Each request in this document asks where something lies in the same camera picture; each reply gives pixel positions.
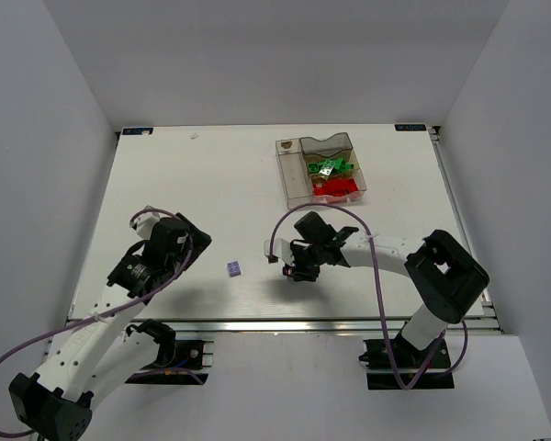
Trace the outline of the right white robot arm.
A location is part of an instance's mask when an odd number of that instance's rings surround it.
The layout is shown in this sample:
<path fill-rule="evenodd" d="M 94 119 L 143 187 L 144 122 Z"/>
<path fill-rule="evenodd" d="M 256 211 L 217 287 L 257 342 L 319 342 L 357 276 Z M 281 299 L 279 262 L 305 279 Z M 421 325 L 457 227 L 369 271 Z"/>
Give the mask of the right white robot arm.
<path fill-rule="evenodd" d="M 409 278 L 422 305 L 396 340 L 418 352 L 427 349 L 448 325 L 461 323 L 489 284 L 486 270 L 443 230 L 414 243 L 353 226 L 337 231 L 315 211 L 294 228 L 298 240 L 274 237 L 265 242 L 264 250 L 268 259 L 282 260 L 283 274 L 297 282 L 316 281 L 324 265 L 377 268 Z"/>

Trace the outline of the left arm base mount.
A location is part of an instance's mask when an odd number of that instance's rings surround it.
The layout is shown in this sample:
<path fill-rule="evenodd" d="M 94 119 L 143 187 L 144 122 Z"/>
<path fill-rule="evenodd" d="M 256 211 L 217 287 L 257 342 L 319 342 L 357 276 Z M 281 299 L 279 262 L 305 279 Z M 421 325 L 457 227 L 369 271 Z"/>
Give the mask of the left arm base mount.
<path fill-rule="evenodd" d="M 179 337 L 175 329 L 155 320 L 129 325 L 124 340 L 136 333 L 152 336 L 158 355 L 151 364 L 133 374 L 127 384 L 202 386 L 206 383 L 213 363 L 213 341 Z"/>

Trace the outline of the red lego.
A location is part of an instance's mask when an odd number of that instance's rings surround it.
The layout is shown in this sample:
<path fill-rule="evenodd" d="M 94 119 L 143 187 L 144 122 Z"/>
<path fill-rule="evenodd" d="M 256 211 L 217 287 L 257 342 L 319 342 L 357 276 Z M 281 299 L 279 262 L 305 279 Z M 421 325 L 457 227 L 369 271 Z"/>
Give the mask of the red lego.
<path fill-rule="evenodd" d="M 313 186 L 315 197 L 344 197 L 358 192 L 358 186 L 353 179 L 333 179 Z"/>

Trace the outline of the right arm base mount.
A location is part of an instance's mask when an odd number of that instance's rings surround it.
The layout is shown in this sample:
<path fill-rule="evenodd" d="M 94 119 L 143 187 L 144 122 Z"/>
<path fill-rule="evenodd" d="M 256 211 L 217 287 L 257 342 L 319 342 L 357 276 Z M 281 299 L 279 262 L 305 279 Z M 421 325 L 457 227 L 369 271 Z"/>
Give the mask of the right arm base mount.
<path fill-rule="evenodd" d="M 424 362 L 431 352 L 431 346 L 425 351 L 414 353 L 404 345 L 396 345 L 391 340 L 399 376 L 405 385 L 415 377 L 421 366 L 425 371 L 413 386 L 414 390 L 453 390 L 455 381 L 451 372 L 452 360 L 445 341 L 442 341 L 433 357 Z M 365 352 L 358 357 L 360 365 L 366 370 L 366 382 L 369 390 L 399 390 L 390 365 L 385 342 L 380 339 L 364 340 Z"/>

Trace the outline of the green lego plate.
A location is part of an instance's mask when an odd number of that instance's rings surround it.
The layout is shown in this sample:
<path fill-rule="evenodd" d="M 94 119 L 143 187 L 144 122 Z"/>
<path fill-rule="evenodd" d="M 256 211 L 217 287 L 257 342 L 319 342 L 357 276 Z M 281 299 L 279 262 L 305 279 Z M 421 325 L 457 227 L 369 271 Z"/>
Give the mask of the green lego plate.
<path fill-rule="evenodd" d="M 330 177 L 353 171 L 354 164 L 346 162 L 343 158 L 326 159 L 322 162 L 307 163 L 307 170 L 311 175 Z"/>

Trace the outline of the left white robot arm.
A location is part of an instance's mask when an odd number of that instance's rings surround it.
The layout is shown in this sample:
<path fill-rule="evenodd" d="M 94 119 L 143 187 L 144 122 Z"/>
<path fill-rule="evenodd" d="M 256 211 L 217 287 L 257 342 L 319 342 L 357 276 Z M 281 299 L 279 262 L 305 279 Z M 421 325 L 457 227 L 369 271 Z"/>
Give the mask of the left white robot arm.
<path fill-rule="evenodd" d="M 87 323 L 78 324 L 56 353 L 8 391 L 19 421 L 43 440 L 77 440 L 96 407 L 128 380 L 197 368 L 174 330 L 148 319 L 133 324 L 152 298 L 181 276 L 211 237 L 180 213 L 146 208 L 130 221 L 140 241 L 107 276 Z"/>

